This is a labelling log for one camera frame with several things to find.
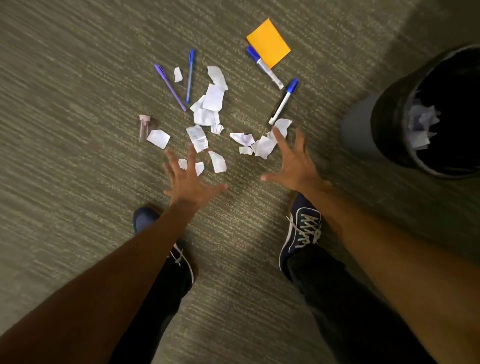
sneaker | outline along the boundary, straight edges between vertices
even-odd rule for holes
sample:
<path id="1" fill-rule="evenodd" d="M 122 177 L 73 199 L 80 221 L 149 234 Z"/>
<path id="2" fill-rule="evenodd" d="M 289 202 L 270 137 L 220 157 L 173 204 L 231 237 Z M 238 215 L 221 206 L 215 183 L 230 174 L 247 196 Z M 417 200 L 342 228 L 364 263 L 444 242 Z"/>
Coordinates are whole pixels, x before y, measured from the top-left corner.
<path id="1" fill-rule="evenodd" d="M 152 225 L 155 221 L 158 220 L 159 217 L 160 217 L 160 213 L 150 206 L 142 206 L 138 208 L 133 213 L 133 219 L 132 219 L 133 230 L 135 231 L 135 235 L 141 232 L 143 229 Z M 183 255 L 183 249 L 179 248 L 178 243 L 179 242 L 176 242 L 175 244 L 173 244 L 173 248 L 170 251 L 169 257 L 174 259 L 175 263 L 178 264 L 179 266 L 182 266 L 183 264 L 185 264 L 188 267 L 188 271 L 190 273 L 192 284 L 193 284 L 193 282 L 195 281 L 195 276 L 193 275 L 192 266 L 190 265 L 185 255 Z"/>
<path id="2" fill-rule="evenodd" d="M 322 226 L 322 215 L 301 193 L 297 193 L 290 207 L 290 229 L 287 239 L 283 244 L 278 265 L 280 271 L 292 280 L 287 268 L 287 261 L 301 248 L 309 244 L 317 244 L 320 239 L 320 228 Z"/>

person's left hand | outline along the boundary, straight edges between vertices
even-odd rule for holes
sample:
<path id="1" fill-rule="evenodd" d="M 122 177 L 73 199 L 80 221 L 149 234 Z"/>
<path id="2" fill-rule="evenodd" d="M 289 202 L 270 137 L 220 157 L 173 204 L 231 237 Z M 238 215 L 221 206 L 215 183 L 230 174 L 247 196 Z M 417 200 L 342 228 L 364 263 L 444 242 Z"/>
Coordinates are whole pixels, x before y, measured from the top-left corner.
<path id="1" fill-rule="evenodd" d="M 186 202 L 194 204 L 199 209 L 205 207 L 211 198 L 227 189 L 226 183 L 207 186 L 200 182 L 195 170 L 197 152 L 193 144 L 188 147 L 187 170 L 180 168 L 177 156 L 170 149 L 166 149 L 165 154 L 168 157 L 168 164 L 164 163 L 163 168 L 170 177 L 171 186 L 170 190 L 164 191 L 164 194 L 170 196 L 170 206 L 176 202 Z"/>

blue marker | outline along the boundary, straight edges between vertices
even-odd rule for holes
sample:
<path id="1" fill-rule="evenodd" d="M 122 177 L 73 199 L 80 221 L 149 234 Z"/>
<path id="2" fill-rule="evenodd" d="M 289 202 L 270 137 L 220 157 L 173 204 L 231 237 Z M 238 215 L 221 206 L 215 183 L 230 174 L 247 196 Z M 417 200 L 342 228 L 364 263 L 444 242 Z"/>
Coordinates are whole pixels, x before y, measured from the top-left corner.
<path id="1" fill-rule="evenodd" d="M 256 64 L 259 65 L 259 67 L 262 69 L 263 72 L 265 72 L 268 77 L 272 79 L 273 82 L 278 86 L 278 88 L 281 90 L 283 88 L 283 83 L 280 81 L 280 79 L 275 76 L 275 73 L 272 72 L 270 68 L 268 68 L 267 64 L 265 63 L 264 60 L 260 58 L 260 55 L 257 53 L 254 47 L 248 46 L 247 47 L 247 53 L 252 59 L 255 61 Z"/>
<path id="2" fill-rule="evenodd" d="M 190 50 L 190 57 L 188 58 L 188 85 L 187 85 L 187 99 L 185 102 L 190 104 L 190 89 L 192 87 L 192 73 L 193 73 L 193 58 L 195 57 L 195 50 Z"/>
<path id="3" fill-rule="evenodd" d="M 299 81 L 298 81 L 297 78 L 294 78 L 293 80 L 290 81 L 290 83 L 287 86 L 287 92 L 285 93 L 285 96 L 283 96 L 283 99 L 278 104 L 278 106 L 275 108 L 275 111 L 272 113 L 272 117 L 268 121 L 268 123 L 270 125 L 273 125 L 275 123 L 278 116 L 282 112 L 284 106 L 286 105 L 288 99 L 290 98 L 290 95 L 293 94 L 293 91 L 295 91 L 295 88 L 297 88 L 298 84 L 299 84 Z"/>

forearm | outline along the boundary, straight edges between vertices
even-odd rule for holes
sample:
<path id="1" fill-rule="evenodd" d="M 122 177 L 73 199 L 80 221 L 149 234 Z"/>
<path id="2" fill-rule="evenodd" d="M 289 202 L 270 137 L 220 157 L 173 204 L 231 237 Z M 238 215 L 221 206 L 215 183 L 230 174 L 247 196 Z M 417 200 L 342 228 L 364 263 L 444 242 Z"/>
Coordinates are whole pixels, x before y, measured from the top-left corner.
<path id="1" fill-rule="evenodd" d="M 466 352 L 479 354 L 474 345 L 480 340 L 476 265 L 370 214 L 332 187 L 302 192 L 439 362 L 438 356 L 444 363 L 458 359 L 452 357 L 456 348 L 468 347 L 464 360 Z"/>
<path id="2" fill-rule="evenodd" d="M 0 362 L 106 363 L 196 208 L 175 204 L 0 338 Z"/>

hand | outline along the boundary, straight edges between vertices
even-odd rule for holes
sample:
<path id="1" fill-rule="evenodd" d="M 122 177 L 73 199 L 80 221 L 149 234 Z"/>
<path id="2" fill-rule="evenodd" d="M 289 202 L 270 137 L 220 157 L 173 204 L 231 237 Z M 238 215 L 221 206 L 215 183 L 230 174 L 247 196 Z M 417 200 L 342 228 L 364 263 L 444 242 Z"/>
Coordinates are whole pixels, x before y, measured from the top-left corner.
<path id="1" fill-rule="evenodd" d="M 292 150 L 277 127 L 274 126 L 272 131 L 282 152 L 282 168 L 278 174 L 264 174 L 260 179 L 281 184 L 300 193 L 311 186 L 321 186 L 322 179 L 305 148 L 303 132 L 297 128 L 295 147 Z"/>
<path id="2" fill-rule="evenodd" d="M 197 152 L 190 144 L 188 147 L 188 167 L 183 170 L 179 166 L 179 160 L 175 153 L 166 149 L 165 154 L 168 157 L 168 163 L 163 164 L 163 168 L 170 177 L 170 190 L 165 190 L 164 194 L 170 196 L 170 206 L 176 202 L 186 202 L 193 204 L 196 209 L 205 207 L 212 197 L 227 189 L 227 184 L 218 184 L 216 186 L 207 186 L 200 182 L 195 170 L 195 157 Z"/>

